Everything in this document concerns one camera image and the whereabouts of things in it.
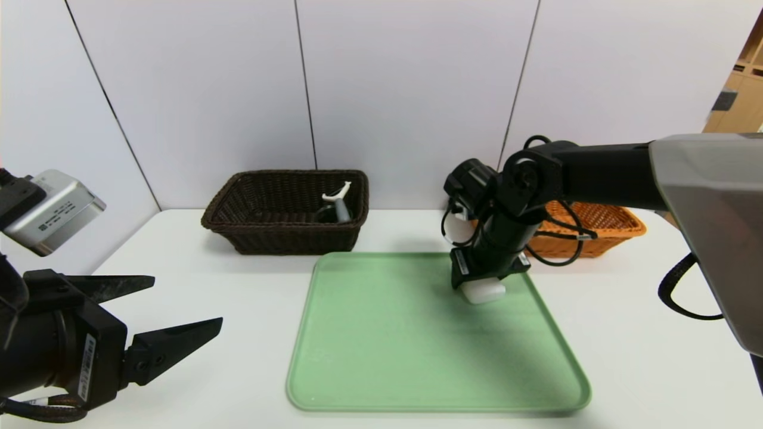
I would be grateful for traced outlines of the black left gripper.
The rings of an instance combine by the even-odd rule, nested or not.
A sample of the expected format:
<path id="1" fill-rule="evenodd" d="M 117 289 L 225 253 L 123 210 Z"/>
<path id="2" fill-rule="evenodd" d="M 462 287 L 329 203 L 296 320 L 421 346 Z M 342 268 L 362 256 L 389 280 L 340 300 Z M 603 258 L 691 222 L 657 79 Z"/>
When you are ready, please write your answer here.
<path id="1" fill-rule="evenodd" d="M 136 334 L 103 303 L 147 290 L 152 275 L 65 275 L 51 269 L 11 277 L 13 309 L 2 304 L 2 397 L 62 388 L 93 408 L 123 387 L 146 386 L 220 334 L 223 318 Z"/>

